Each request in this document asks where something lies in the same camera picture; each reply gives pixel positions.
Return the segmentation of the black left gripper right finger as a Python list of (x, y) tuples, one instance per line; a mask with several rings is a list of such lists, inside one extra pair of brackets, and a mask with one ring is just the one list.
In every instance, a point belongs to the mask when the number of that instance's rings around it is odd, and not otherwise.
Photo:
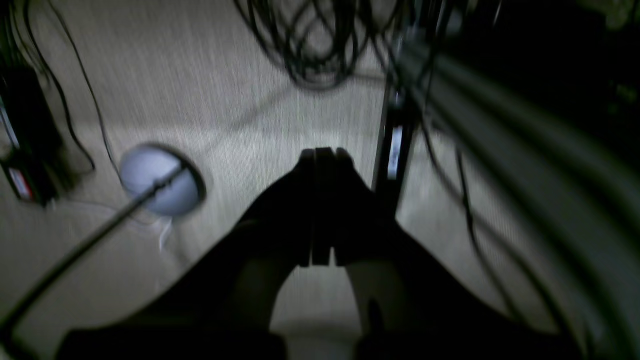
[(335, 152), (335, 246), (356, 298), (365, 302), (359, 360), (580, 360), (568, 333), (522, 325), (471, 294), (402, 229), (367, 187), (345, 148)]

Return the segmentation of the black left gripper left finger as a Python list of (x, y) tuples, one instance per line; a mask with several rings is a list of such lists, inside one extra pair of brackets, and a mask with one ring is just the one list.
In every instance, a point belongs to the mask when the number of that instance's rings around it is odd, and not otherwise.
[(313, 149), (268, 186), (213, 248), (158, 298), (119, 322), (67, 333), (58, 360), (285, 360), (275, 301), (309, 265)]

